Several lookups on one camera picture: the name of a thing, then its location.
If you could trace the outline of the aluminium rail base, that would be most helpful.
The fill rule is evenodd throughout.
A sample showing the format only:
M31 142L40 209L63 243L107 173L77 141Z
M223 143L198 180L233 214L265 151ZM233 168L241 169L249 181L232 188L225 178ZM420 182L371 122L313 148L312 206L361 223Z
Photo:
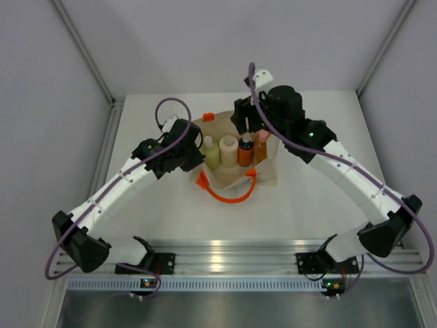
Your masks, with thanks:
M297 253L316 251L321 240L151 240L156 252L175 254L174 276L298 276ZM395 248L388 258L377 258L393 269L413 271L425 263L415 249ZM61 252L52 265L61 273L73 265ZM385 270L365 256L365 277L387 277L396 274Z

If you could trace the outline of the aluminium frame post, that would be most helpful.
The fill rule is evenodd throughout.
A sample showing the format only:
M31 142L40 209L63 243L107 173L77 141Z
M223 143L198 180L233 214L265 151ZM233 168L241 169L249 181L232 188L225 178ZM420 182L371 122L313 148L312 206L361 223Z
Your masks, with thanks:
M377 48L377 51L372 57L370 64L363 75L363 78L355 90L357 98L360 98L365 92L367 86L373 79L373 76L377 73L379 67L384 62L385 57L388 55L418 3L418 0L403 1L399 13L396 15L395 20L391 23L389 30L385 33L381 45Z
M60 0L48 0L48 3L52 7L60 23L63 25L64 29L66 30L73 45L79 52L79 55L81 56L91 77L94 79L98 88L102 92L102 95L104 96L105 100L110 105L112 105L115 102L114 96L112 95L107 83L105 82L102 74L100 73L95 60L93 59L85 41L83 40L81 34L79 33L79 30L74 24L65 5Z

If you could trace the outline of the amber bottle pink cap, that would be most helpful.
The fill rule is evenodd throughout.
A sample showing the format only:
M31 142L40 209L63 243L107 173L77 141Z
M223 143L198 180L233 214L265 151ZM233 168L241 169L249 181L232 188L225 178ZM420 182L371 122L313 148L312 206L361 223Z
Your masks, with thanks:
M267 158L267 139L268 132L265 130L258 132L255 138L255 161L257 164Z

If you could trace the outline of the left aluminium frame post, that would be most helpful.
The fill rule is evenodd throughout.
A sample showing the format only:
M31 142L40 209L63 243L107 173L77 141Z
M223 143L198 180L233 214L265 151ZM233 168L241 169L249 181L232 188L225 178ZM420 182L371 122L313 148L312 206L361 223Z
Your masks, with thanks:
M104 96L105 100L110 105L112 105L115 102L114 96L112 95L107 83L105 82L102 74L100 73L95 60L93 59L85 41L83 40L81 34L79 33L79 30L74 24L65 5L60 0L48 0L48 3L52 7L60 23L63 25L64 29L66 30L73 45L79 52L79 55L81 56L91 77L94 79L98 88L102 92L102 95Z

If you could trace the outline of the orange bottle blue spray top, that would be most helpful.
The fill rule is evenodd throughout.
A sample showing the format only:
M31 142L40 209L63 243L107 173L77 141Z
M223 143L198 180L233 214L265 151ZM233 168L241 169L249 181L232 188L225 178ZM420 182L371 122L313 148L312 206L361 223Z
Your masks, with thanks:
M245 133L238 142L238 164L248 167L253 162L254 141L249 133Z

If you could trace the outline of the cream cylindrical bottle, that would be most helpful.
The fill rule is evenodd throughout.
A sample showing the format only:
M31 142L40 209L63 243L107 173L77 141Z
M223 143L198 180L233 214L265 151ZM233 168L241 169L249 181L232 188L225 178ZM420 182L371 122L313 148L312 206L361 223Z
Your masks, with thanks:
M219 141L221 165L225 168L233 168L238 163L238 140L226 135Z

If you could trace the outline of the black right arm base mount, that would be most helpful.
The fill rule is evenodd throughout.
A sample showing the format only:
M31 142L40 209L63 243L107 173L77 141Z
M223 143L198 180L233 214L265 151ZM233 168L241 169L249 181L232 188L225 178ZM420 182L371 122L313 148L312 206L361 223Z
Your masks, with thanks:
M321 259L316 251L296 253L295 257L299 275L357 274L360 271L356 257L335 262Z

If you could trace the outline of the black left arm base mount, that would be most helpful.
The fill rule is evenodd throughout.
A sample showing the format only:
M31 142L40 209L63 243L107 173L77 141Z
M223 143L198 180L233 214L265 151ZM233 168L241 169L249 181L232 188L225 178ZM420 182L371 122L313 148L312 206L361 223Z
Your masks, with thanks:
M173 275L175 268L174 253L150 252L140 261L138 265L133 264L117 264L115 266L115 274L130 275L140 274L144 270L157 275Z

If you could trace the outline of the green pump lotion bottle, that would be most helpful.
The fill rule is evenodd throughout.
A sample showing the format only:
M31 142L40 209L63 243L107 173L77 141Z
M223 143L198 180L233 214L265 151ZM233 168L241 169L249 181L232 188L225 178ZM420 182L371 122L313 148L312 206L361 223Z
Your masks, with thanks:
M215 171L219 168L221 164L219 144L213 140L211 136L205 136L203 138L201 153L205 156L204 163L211 171Z

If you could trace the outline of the right aluminium frame post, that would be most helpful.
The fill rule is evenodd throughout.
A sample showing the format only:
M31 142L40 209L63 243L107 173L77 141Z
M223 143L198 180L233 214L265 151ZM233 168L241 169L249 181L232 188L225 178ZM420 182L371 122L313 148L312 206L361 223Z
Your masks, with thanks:
M373 76L377 73L379 67L384 62L385 57L388 55L418 3L418 0L403 1L399 13L396 15L395 20L391 23L389 30L385 33L381 45L377 48L377 51L372 57L370 64L363 75L363 78L355 90L357 98L360 98L365 92L367 86L373 79Z

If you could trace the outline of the beige canvas bag orange handles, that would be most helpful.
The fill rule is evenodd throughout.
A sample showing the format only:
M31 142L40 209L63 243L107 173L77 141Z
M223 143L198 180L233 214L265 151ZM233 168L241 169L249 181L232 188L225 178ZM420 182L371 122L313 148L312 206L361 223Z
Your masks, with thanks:
M231 135L238 141L242 137L231 122L232 112L205 113L194 123L201 128L203 137L211 136L218 143L222 137ZM258 133L249 133L255 143ZM198 187L206 190L216 200L227 204L238 204L247 200L256 187L262 185L275 186L278 181L277 152L279 140L268 133L267 158L257 164L255 161L255 146L253 162L248 167L238 163L233 168L225 168L221 164L215 171L203 163L194 173L192 179Z

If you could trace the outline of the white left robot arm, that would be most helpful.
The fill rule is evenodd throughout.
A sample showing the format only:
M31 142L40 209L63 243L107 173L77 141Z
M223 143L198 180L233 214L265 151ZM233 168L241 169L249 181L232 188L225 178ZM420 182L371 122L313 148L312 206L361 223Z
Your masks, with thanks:
M166 173L177 168L189 172L203 163L197 144L203 134L196 124L172 116L162 132L160 139L142 141L118 173L85 203L53 217L60 247L82 272L95 271L106 261L129 264L140 273L153 268L154 252L143 238L116 243L103 237L103 229L131 199Z

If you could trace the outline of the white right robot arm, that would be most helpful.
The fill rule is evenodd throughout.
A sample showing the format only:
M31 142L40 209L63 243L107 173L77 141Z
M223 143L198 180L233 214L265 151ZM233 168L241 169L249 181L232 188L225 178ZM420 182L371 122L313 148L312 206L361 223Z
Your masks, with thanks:
M342 262L364 254L386 258L411 228L422 201L385 187L345 149L322 120L307 118L302 96L280 85L234 103L231 122L239 134L266 130L285 148L334 182L362 210L367 221L329 237L317 250L319 266L334 271Z

